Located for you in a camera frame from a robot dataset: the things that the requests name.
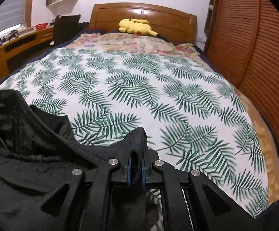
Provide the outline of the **long wooden desk cabinet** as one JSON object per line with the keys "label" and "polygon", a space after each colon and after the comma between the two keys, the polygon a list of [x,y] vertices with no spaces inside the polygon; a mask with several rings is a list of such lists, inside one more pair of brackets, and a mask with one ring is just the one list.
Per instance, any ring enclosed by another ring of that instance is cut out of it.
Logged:
{"label": "long wooden desk cabinet", "polygon": [[50,48],[53,27],[35,31],[0,47],[0,80]]}

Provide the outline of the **yellow Pikachu plush toy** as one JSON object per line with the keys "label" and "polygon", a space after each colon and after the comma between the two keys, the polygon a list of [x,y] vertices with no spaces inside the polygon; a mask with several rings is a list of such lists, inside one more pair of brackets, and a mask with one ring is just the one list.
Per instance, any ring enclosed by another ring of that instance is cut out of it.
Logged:
{"label": "yellow Pikachu plush toy", "polygon": [[135,35],[149,35],[156,37],[157,32],[153,31],[149,21],[144,19],[123,19],[119,22],[119,31]]}

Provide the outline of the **red basket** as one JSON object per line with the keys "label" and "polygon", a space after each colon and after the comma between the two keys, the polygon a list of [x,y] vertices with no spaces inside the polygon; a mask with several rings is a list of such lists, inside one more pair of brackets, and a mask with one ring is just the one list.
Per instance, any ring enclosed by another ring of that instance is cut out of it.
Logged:
{"label": "red basket", "polygon": [[44,30],[48,27],[48,23],[39,23],[35,25],[36,30]]}

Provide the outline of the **grey window blind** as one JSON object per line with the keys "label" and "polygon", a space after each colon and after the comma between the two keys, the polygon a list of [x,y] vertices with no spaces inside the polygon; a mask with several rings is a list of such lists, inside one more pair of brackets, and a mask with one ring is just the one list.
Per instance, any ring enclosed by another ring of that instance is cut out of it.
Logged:
{"label": "grey window blind", "polygon": [[26,0],[4,0],[0,6],[0,32],[23,24]]}

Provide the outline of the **palm leaf print bedsheet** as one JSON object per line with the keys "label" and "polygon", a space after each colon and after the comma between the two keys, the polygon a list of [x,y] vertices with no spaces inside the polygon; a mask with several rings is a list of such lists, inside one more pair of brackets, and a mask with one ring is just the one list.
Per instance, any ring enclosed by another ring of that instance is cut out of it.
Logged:
{"label": "palm leaf print bedsheet", "polygon": [[176,168],[199,169],[251,216],[268,206],[257,133],[225,78],[186,57],[126,50],[58,48],[0,89],[67,115],[82,144],[112,144],[136,127]]}

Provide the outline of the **brown louvered wardrobe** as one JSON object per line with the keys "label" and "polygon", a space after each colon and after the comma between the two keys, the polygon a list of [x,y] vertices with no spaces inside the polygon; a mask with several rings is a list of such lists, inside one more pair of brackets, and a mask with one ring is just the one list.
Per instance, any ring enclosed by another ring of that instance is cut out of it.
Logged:
{"label": "brown louvered wardrobe", "polygon": [[279,142],[279,12],[269,0],[216,0],[207,56],[265,117]]}

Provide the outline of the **black gadget on desk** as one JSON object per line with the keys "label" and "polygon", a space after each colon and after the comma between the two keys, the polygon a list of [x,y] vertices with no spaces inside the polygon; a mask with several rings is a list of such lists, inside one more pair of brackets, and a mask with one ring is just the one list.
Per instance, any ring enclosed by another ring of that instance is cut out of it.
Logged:
{"label": "black gadget on desk", "polygon": [[0,47],[6,43],[6,42],[10,42],[13,39],[17,39],[19,37],[19,33],[18,30],[12,30],[11,32],[3,35],[0,37]]}

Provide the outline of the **black jacket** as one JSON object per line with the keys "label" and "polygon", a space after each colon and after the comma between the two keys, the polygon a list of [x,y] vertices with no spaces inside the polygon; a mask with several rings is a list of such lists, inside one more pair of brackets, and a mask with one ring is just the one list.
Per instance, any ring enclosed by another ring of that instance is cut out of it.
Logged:
{"label": "black jacket", "polygon": [[157,205],[142,184],[147,136],[138,127],[109,146],[80,144],[67,116],[28,105],[20,92],[0,90],[0,230],[8,230],[41,198],[62,184],[75,168],[88,171],[130,150],[131,188],[119,191],[120,230],[150,230],[159,221]]}

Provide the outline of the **dark wooden chair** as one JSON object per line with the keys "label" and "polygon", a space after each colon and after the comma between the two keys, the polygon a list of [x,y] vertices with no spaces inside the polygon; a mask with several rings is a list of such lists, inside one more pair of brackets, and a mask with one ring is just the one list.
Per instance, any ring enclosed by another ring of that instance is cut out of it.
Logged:
{"label": "dark wooden chair", "polygon": [[55,18],[53,26],[53,42],[59,45],[72,39],[78,31],[81,15],[61,16]]}

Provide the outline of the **wooden bed headboard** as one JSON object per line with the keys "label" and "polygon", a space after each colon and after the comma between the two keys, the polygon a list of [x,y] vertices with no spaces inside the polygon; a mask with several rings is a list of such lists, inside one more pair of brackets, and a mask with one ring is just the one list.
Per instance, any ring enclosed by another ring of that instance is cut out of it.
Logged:
{"label": "wooden bed headboard", "polygon": [[106,32],[119,28],[122,19],[145,19],[152,30],[173,44],[196,43],[197,17],[182,11],[143,3],[95,4],[89,28]]}

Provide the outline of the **floral quilt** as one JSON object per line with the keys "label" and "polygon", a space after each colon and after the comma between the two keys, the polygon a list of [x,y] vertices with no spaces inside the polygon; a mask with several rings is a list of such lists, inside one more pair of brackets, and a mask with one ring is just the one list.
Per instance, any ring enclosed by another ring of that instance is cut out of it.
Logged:
{"label": "floral quilt", "polygon": [[83,33],[67,46],[94,50],[123,51],[132,54],[173,55],[194,59],[200,55],[191,43],[174,46],[165,40],[127,33]]}

